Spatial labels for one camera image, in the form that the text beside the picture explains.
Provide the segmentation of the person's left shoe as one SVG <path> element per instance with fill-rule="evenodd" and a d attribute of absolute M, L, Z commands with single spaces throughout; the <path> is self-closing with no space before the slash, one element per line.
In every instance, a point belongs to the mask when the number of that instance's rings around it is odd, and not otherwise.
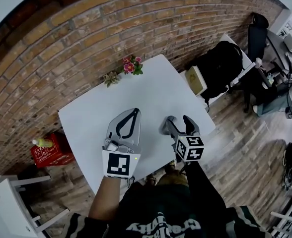
<path fill-rule="evenodd" d="M 155 186 L 157 184 L 157 180 L 154 175 L 150 174 L 146 177 L 145 185 L 146 186 Z"/>

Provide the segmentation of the person's right forearm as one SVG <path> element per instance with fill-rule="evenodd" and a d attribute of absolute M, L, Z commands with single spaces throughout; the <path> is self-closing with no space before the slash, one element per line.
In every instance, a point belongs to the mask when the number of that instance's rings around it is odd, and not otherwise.
<path fill-rule="evenodd" d="M 196 161 L 185 166 L 192 200 L 196 209 L 206 218 L 224 220 L 226 206 L 221 195 L 211 184 L 200 164 Z"/>

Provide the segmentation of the person's right shoe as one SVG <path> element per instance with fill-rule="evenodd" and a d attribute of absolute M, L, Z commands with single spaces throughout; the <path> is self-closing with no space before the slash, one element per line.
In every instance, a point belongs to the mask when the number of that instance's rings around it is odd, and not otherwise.
<path fill-rule="evenodd" d="M 182 172 L 176 169 L 176 161 L 170 161 L 168 164 L 164 166 L 164 171 L 167 175 L 180 175 Z"/>

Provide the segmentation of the green drink bottle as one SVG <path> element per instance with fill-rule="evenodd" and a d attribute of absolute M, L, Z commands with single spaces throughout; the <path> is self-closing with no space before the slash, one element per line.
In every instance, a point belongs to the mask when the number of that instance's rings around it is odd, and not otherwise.
<path fill-rule="evenodd" d="M 32 143 L 36 145 L 37 147 L 47 147 L 47 148 L 51 148 L 54 145 L 52 140 L 45 139 L 45 138 L 33 139 Z"/>

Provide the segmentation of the pink flower plant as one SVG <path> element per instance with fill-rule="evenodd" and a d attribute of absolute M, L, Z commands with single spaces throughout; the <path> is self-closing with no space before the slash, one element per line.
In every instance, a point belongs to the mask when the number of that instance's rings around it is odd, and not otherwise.
<path fill-rule="evenodd" d="M 142 67 L 141 57 L 128 56 L 123 58 L 122 72 L 124 74 L 142 75 Z"/>

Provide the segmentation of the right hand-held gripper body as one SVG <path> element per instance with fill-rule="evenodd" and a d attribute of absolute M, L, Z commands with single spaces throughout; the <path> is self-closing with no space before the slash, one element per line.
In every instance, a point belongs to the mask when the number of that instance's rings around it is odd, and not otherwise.
<path fill-rule="evenodd" d="M 178 163 L 193 162 L 201 159 L 205 146 L 198 132 L 194 132 L 191 135 L 172 133 L 171 138 L 175 141 L 172 147 Z"/>

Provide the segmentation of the grey desk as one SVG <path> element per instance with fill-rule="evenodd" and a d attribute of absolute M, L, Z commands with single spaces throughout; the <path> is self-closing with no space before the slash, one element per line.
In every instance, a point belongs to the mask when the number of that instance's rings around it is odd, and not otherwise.
<path fill-rule="evenodd" d="M 285 73 L 286 77 L 292 79 L 292 35 L 288 34 L 281 38 L 268 30 L 267 40 L 273 47 L 277 56 L 277 64 Z"/>

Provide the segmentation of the black office chair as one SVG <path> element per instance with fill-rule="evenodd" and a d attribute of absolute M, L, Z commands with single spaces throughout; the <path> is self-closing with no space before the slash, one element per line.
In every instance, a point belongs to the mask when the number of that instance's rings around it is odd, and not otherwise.
<path fill-rule="evenodd" d="M 252 22 L 248 27 L 248 58 L 256 63 L 257 58 L 262 59 L 266 47 L 269 22 L 261 14 L 251 13 Z M 256 98 L 257 104 L 274 97 L 278 82 L 274 79 L 273 84 L 267 78 L 268 73 L 260 68 L 251 68 L 240 80 L 244 93 L 244 112 L 247 113 L 250 107 L 250 96 Z"/>

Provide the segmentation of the beige book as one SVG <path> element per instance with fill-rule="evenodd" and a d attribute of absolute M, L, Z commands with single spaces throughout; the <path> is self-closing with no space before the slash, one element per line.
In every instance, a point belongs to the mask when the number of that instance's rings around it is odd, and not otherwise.
<path fill-rule="evenodd" d="M 190 67 L 190 69 L 185 72 L 185 78 L 196 96 L 201 95 L 208 88 L 197 66 Z"/>

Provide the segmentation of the grey mouse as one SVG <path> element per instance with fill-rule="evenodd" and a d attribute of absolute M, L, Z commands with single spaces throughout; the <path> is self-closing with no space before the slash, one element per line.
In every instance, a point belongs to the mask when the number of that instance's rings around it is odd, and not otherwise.
<path fill-rule="evenodd" d="M 174 124 L 177 118 L 175 116 L 167 116 L 164 118 L 161 127 L 159 129 L 160 133 L 163 135 L 174 135 L 178 132 L 177 127 Z"/>

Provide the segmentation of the white wooden chair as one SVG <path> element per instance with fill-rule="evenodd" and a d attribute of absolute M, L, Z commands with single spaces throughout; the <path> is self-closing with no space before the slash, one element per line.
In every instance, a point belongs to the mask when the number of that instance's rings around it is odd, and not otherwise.
<path fill-rule="evenodd" d="M 41 217 L 32 217 L 19 192 L 25 185 L 50 180 L 50 176 L 19 180 L 16 175 L 0 176 L 0 218 L 12 235 L 22 238 L 44 238 L 43 231 L 66 216 L 70 210 L 64 209 L 58 215 L 43 224 L 36 221 Z"/>

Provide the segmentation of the red fire equipment box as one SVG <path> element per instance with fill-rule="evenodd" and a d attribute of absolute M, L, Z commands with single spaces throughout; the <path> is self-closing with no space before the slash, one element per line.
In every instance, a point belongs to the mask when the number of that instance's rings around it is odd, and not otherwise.
<path fill-rule="evenodd" d="M 64 166 L 75 160 L 70 145 L 64 134 L 53 132 L 48 134 L 45 139 L 53 141 L 53 147 L 37 147 L 31 148 L 31 154 L 37 168 L 50 166 Z"/>

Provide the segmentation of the green succulent plant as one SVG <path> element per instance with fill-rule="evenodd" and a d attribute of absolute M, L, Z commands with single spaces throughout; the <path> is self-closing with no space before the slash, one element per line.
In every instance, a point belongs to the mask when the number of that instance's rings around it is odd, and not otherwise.
<path fill-rule="evenodd" d="M 116 72 L 111 71 L 103 76 L 103 80 L 106 87 L 109 87 L 118 84 L 121 78 Z"/>

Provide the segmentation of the person's shoe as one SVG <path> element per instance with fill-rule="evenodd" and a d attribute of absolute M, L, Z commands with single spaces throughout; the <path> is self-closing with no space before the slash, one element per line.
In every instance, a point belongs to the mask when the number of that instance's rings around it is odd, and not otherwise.
<path fill-rule="evenodd" d="M 154 175 L 150 174 L 146 177 L 145 185 L 146 186 L 155 186 L 157 184 L 157 180 Z"/>
<path fill-rule="evenodd" d="M 182 172 L 176 169 L 176 161 L 170 161 L 168 164 L 164 166 L 164 171 L 167 175 L 180 175 Z"/>

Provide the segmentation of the black backpack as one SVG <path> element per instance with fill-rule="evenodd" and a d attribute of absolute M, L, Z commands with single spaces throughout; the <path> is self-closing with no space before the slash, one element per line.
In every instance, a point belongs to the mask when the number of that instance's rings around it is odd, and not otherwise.
<path fill-rule="evenodd" d="M 196 58 L 195 65 L 207 85 L 201 94 L 206 104 L 230 88 L 231 82 L 243 70 L 242 60 L 239 46 L 228 41 L 219 42 L 206 54 Z"/>

